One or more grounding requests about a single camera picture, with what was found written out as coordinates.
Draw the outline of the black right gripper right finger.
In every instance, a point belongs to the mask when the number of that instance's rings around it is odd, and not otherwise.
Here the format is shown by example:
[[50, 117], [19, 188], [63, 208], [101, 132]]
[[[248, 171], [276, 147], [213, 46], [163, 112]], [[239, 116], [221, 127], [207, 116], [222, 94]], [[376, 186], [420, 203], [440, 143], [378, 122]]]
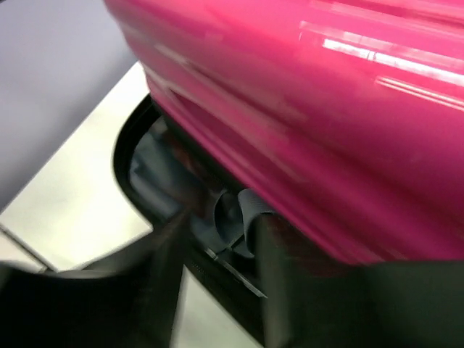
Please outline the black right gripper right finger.
[[463, 263], [347, 265], [274, 214], [252, 223], [267, 347], [461, 347]]

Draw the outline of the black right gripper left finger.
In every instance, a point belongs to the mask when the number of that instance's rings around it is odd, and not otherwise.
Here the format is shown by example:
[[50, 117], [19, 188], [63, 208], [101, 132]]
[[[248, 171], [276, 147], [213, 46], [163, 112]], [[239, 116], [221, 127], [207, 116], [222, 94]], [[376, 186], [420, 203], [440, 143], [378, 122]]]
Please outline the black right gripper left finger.
[[169, 347], [189, 215], [65, 272], [1, 264], [3, 347]]

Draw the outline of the pink teal kids suitcase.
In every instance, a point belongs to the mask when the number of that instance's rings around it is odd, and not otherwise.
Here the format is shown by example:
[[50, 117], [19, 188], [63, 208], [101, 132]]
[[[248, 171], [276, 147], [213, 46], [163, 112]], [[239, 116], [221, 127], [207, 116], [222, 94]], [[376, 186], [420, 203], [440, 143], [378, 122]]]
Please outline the pink teal kids suitcase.
[[117, 181], [263, 347], [252, 223], [347, 265], [463, 263], [461, 1], [107, 1], [148, 95]]

